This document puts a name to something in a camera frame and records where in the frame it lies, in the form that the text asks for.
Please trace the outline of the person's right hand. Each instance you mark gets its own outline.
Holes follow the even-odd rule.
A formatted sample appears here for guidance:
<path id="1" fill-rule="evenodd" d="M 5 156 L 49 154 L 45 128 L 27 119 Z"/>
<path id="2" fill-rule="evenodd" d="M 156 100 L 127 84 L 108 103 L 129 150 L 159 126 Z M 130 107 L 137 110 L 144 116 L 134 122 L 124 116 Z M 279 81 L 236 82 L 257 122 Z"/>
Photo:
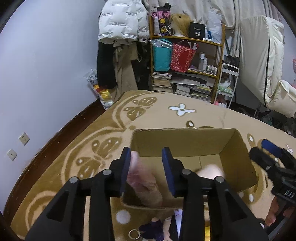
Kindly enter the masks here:
<path id="1" fill-rule="evenodd" d="M 277 216 L 279 214 L 279 208 L 280 208 L 280 205 L 279 205 L 279 202 L 278 202 L 278 198 L 275 196 L 273 198 L 272 202 L 271 202 L 268 214 L 267 214 L 267 216 L 265 218 L 266 226 L 271 226 L 276 221 L 276 218 L 277 218 Z M 295 209 L 294 207 L 287 208 L 284 211 L 283 216 L 287 217 L 287 218 L 290 218 L 291 215 L 294 212 L 294 209 Z"/>

